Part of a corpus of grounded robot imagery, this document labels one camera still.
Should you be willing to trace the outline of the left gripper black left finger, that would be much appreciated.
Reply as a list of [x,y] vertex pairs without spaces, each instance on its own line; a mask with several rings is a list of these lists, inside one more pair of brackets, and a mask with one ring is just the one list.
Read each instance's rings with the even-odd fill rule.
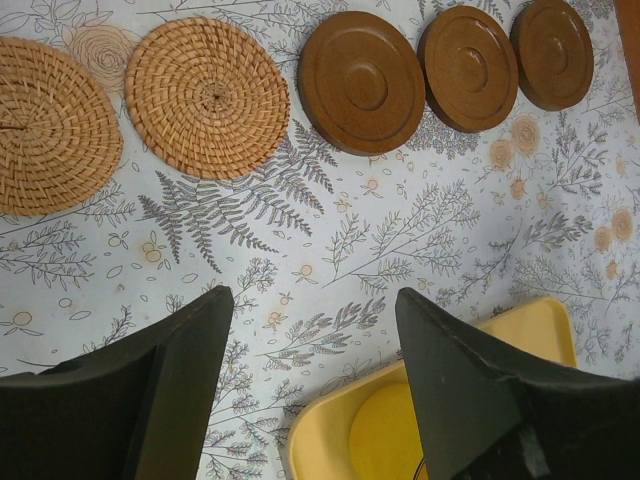
[[2,478],[195,478],[233,308],[218,286],[106,347],[2,377]]

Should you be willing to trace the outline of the orange compartment tray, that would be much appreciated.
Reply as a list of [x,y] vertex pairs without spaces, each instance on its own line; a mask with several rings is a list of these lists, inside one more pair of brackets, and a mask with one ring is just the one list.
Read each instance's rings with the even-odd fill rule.
[[615,9],[636,116],[639,116],[639,0],[616,0]]

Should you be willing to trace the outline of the light woven coaster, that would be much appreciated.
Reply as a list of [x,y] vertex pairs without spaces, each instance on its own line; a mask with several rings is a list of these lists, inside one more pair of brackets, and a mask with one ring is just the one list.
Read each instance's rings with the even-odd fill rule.
[[112,103],[81,63],[2,37],[2,213],[45,215],[82,203],[107,184],[122,151]]
[[286,80],[243,30],[195,16],[149,32],[134,48],[125,100],[144,144],[167,165],[209,180],[262,166],[285,137]]

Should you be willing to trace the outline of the yellow plastic tray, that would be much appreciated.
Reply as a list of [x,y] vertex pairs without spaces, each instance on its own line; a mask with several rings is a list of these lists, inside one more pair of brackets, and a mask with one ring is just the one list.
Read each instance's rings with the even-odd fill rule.
[[[546,360],[571,367],[577,364],[570,315],[555,298],[537,298],[487,319],[478,327]],[[361,479],[349,453],[352,422],[369,396],[395,383],[409,385],[402,361],[340,387],[305,407],[289,434],[287,456],[293,477]]]

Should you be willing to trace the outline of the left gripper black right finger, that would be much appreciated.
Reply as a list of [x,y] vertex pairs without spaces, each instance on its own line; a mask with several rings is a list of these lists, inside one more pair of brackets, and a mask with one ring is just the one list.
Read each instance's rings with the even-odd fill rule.
[[534,356],[411,288],[395,315],[429,478],[638,478],[637,380]]

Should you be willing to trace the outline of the dark brown wooden coaster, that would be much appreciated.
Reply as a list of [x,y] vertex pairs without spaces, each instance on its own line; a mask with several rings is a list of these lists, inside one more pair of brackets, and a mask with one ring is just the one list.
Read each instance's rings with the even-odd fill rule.
[[510,40],[520,88],[533,104],[559,111],[586,96],[594,73],[593,47],[582,18],[569,3],[532,2],[514,20]]
[[503,28],[471,6],[443,11],[418,46],[427,103],[448,126],[466,133],[496,127],[518,92],[518,64]]
[[317,26],[299,58],[297,88],[318,133],[360,156],[405,144],[425,106],[412,46],[390,23],[362,11],[339,12]]

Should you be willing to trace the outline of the yellow glass cup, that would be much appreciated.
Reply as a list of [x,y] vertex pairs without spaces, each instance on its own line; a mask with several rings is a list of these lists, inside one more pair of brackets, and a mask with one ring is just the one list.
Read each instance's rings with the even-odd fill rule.
[[408,384],[391,384],[364,401],[351,425],[349,453],[361,479],[428,477]]

